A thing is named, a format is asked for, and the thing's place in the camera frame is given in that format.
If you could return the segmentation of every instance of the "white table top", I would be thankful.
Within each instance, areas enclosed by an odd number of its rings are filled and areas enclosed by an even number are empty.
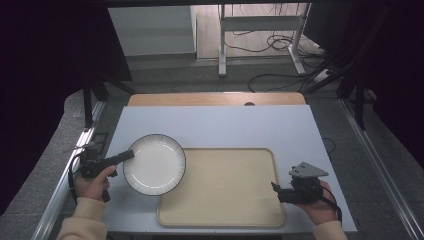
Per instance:
[[[107,156],[123,152],[140,137],[154,133],[174,138],[183,148],[268,148],[274,154],[282,188],[291,188],[288,172],[292,166],[304,161],[321,168],[329,172],[321,179],[330,184],[342,209],[343,229],[357,231],[308,105],[125,107]],[[117,171],[118,176],[109,179],[112,200],[104,214],[111,232],[280,234],[310,232],[314,227],[303,210],[285,203],[286,221],[277,228],[165,227],[157,220],[160,197],[133,190],[125,180],[122,164]]]

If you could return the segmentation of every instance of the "black handle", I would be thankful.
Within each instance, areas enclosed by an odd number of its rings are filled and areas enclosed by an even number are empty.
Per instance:
[[[110,201],[110,195],[107,190],[103,190],[102,194],[103,202],[109,202]]]

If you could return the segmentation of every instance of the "white desk leg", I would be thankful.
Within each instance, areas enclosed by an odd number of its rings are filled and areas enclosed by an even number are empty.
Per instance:
[[[305,69],[303,68],[302,62],[299,59],[297,48],[299,47],[300,37],[302,36],[303,27],[305,26],[306,18],[308,16],[309,6],[310,3],[306,4],[305,10],[300,15],[299,26],[294,36],[293,43],[290,44],[288,47],[290,57],[292,58],[297,74],[299,75],[304,75],[306,73]]]
[[[219,76],[225,77],[227,75],[227,49],[225,47],[225,5],[221,5],[221,45],[219,46]]]

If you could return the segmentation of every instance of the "wooden floor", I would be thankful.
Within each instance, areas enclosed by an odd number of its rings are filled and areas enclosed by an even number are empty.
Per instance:
[[[233,4],[225,6],[225,16],[275,16],[275,15],[300,15],[305,8],[305,4]],[[221,7],[218,5],[193,6],[192,10],[196,16],[196,48],[197,58],[210,59],[218,58],[220,46],[220,21],[219,15]],[[287,42],[277,42],[276,50],[269,47],[268,42],[272,36],[283,35],[288,38],[293,37],[293,31],[263,31],[263,32],[226,32],[225,42],[227,44],[227,57],[254,57],[254,56],[277,56],[288,55]],[[318,46],[302,36],[301,46],[308,52],[320,52]]]

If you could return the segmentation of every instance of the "gray carpet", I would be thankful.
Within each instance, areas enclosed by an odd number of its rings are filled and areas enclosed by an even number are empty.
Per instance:
[[[259,74],[294,74],[288,59],[233,60],[228,63],[227,77],[218,77],[216,61],[195,61],[190,57],[176,59],[128,59],[134,82],[127,85],[145,93],[164,92],[222,92],[249,91],[249,79]],[[251,87],[255,91],[286,86],[299,78],[267,76],[255,79]],[[297,91],[302,83],[281,89]],[[343,114],[336,98],[335,82],[309,95],[318,128],[352,213],[358,233],[349,239],[410,239],[393,204],[375,174],[364,150]],[[109,116],[97,128],[97,133],[108,132],[108,141],[114,132],[123,106],[129,95],[108,85],[111,94],[103,114]],[[21,191],[6,213],[0,218],[0,239],[30,239],[64,171],[70,153],[65,150],[75,146],[84,126],[82,94],[77,92],[65,103],[65,114],[51,143]],[[385,128],[373,113],[372,104],[365,106],[365,126],[375,148],[384,160],[396,184],[421,223],[424,222],[424,173],[399,141]],[[50,239],[60,229],[63,218],[69,216],[75,205],[68,196],[52,229]],[[133,239],[125,234],[111,233],[114,239]],[[167,239],[236,239],[234,236],[154,236],[155,240]],[[281,236],[250,236],[237,239],[281,239]],[[311,234],[283,236],[282,239],[313,239]]]

